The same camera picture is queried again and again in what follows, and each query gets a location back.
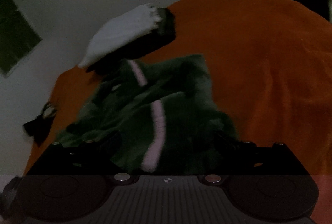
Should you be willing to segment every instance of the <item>dark green picture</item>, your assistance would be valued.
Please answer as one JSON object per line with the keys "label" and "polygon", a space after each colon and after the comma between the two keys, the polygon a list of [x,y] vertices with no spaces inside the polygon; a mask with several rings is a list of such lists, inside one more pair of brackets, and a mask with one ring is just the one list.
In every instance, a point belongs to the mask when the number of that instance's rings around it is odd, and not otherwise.
{"label": "dark green picture", "polygon": [[40,41],[13,0],[0,0],[0,72],[8,75]]}

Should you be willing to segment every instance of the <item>plush ear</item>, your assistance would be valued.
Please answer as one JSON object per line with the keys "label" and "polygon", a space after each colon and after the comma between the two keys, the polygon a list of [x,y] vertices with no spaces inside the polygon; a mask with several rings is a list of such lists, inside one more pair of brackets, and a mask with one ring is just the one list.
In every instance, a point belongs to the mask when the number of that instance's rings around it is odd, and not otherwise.
{"label": "plush ear", "polygon": [[109,20],[93,36],[78,67],[86,68],[105,55],[158,28],[157,8],[144,4]]}
{"label": "plush ear", "polygon": [[157,29],[104,56],[89,66],[87,72],[95,71],[99,75],[107,74],[118,61],[124,58],[138,59],[172,42],[175,39],[174,15],[169,9],[164,8],[158,8],[158,15],[162,20],[157,23]]}

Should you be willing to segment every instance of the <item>orange fabric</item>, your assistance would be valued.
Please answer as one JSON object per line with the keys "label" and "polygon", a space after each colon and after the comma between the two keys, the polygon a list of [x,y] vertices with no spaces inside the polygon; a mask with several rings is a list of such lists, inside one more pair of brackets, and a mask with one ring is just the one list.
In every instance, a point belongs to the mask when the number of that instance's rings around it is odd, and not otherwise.
{"label": "orange fabric", "polygon": [[[291,0],[181,0],[170,10],[175,41],[146,63],[202,53],[214,101],[242,139],[259,146],[284,141],[311,174],[320,197],[312,218],[332,223],[332,26]],[[100,77],[73,68],[61,75],[51,102],[59,112],[28,168],[72,123]]]}
{"label": "orange fabric", "polygon": [[102,77],[94,72],[86,73],[74,67],[61,74],[53,88],[49,101],[57,109],[52,128],[40,147],[33,143],[31,154],[25,167],[26,174],[44,150],[55,140],[56,134],[76,120],[77,114],[85,101],[94,93]]}

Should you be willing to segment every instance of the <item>gray ridged surface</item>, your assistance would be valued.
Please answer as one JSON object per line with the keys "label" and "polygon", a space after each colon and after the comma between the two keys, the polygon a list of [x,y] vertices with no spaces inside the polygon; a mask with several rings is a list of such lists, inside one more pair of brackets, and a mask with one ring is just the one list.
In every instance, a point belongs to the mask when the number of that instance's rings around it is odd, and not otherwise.
{"label": "gray ridged surface", "polygon": [[[246,216],[222,189],[201,184],[196,176],[141,176],[137,183],[116,187],[94,213],[66,223],[79,224],[272,224]],[[27,219],[26,224],[45,223]],[[313,224],[310,219],[284,224]]]}

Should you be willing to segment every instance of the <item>pink stripe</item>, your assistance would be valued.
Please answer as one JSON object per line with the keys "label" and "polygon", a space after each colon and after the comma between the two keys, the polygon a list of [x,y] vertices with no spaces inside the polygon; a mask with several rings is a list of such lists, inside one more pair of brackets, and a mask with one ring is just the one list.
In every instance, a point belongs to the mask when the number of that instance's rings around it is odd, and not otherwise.
{"label": "pink stripe", "polygon": [[137,65],[137,63],[135,61],[128,60],[128,63],[132,68],[132,71],[136,77],[136,80],[137,80],[139,86],[140,87],[145,86],[147,84],[147,80],[146,80],[142,70],[140,69],[140,67]]}
{"label": "pink stripe", "polygon": [[[145,86],[147,80],[135,61],[128,60],[139,86]],[[141,168],[145,172],[154,172],[158,166],[161,151],[166,139],[166,120],[161,100],[151,103],[151,117],[153,120],[154,139],[143,157]]]}
{"label": "pink stripe", "polygon": [[166,139],[166,121],[161,100],[151,103],[154,139],[144,155],[141,168],[145,172],[154,172],[158,166],[161,151]]}

